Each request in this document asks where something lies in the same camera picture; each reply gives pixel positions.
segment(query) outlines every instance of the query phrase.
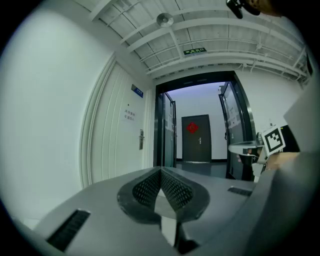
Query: floor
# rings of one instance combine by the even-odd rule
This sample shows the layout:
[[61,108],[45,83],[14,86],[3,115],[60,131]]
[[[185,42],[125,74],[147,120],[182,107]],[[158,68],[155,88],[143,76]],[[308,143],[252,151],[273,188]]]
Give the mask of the floor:
[[176,168],[187,172],[218,178],[226,178],[227,173],[226,162],[190,163],[178,161],[176,163]]

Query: ceiling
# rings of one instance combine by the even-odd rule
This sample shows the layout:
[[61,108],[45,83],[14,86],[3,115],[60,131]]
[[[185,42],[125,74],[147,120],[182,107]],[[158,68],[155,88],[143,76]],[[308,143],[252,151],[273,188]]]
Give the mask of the ceiling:
[[[305,84],[308,80],[304,41],[285,17],[253,16],[243,19],[226,0],[75,0],[123,39],[119,44],[135,52],[153,79],[203,66],[228,66],[254,72],[266,70]],[[171,26],[156,23],[161,13],[174,18]],[[184,56],[182,51],[207,52]]]

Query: white door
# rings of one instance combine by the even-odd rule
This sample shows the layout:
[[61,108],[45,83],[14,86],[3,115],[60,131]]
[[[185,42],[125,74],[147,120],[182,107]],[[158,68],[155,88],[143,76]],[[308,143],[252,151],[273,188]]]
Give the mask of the white door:
[[97,107],[91,142],[92,183],[143,169],[143,149],[139,149],[144,128],[146,92],[119,64],[115,64]]

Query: exit sign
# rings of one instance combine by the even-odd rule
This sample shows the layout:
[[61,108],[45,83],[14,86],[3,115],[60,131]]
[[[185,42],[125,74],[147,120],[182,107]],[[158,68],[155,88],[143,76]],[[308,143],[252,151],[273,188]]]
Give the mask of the exit sign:
[[191,50],[184,50],[184,55],[190,55],[190,54],[200,54],[205,53],[207,50],[205,48],[197,48],[197,49],[191,49]]

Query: glass door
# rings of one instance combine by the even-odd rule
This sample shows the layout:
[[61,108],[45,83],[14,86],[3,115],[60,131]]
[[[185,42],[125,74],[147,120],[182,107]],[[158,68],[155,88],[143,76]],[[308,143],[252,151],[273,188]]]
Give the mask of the glass door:
[[[248,106],[245,104],[243,92],[228,82],[221,88],[219,95],[224,116],[227,146],[230,144],[252,141],[253,132]],[[237,155],[227,152],[227,178],[236,180],[252,180],[252,168],[238,161]]]
[[176,167],[176,102],[163,94],[163,166]]

